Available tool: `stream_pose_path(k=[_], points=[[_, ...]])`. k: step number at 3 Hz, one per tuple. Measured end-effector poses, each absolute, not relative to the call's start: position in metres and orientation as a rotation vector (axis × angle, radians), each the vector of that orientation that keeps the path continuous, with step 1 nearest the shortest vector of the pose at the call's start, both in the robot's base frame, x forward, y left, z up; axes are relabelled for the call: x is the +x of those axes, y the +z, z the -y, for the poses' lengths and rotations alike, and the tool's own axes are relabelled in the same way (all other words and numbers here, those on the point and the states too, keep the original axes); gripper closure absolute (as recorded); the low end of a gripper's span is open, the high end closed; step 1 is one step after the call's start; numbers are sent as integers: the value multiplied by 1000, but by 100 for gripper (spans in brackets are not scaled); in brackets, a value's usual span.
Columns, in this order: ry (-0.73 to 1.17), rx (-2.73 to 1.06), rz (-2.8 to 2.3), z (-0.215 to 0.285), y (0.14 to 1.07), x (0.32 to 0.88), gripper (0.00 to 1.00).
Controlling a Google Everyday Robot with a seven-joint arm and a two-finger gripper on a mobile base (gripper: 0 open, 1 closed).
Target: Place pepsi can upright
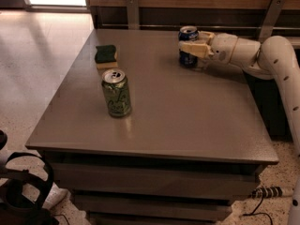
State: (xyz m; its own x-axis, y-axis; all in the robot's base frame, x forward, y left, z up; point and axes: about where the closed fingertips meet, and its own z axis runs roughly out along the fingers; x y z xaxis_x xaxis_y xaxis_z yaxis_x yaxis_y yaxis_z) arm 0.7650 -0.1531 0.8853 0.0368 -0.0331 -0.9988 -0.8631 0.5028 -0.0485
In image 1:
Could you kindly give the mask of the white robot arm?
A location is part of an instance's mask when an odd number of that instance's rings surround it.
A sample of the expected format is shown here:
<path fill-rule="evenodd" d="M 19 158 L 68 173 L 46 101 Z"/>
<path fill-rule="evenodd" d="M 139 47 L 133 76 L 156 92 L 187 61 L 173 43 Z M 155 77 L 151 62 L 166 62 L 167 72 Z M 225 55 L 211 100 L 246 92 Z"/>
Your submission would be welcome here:
<path fill-rule="evenodd" d="M 277 84 L 296 151 L 300 153 L 300 67 L 291 42 L 272 36 L 264 42 L 230 34 L 201 31 L 196 40 L 178 43 L 179 50 L 198 57 L 202 66 L 233 65 L 247 74 Z"/>

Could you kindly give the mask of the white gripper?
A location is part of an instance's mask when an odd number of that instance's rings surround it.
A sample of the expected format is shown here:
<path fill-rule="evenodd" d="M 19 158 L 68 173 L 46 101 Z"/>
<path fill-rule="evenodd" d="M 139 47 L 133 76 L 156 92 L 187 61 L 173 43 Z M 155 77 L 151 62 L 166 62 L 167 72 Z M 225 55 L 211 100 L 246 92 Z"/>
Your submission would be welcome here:
<path fill-rule="evenodd" d="M 215 34 L 208 31 L 198 32 L 198 41 L 180 41 L 179 50 L 189 53 L 209 63 L 229 64 L 238 37 L 230 34 Z"/>

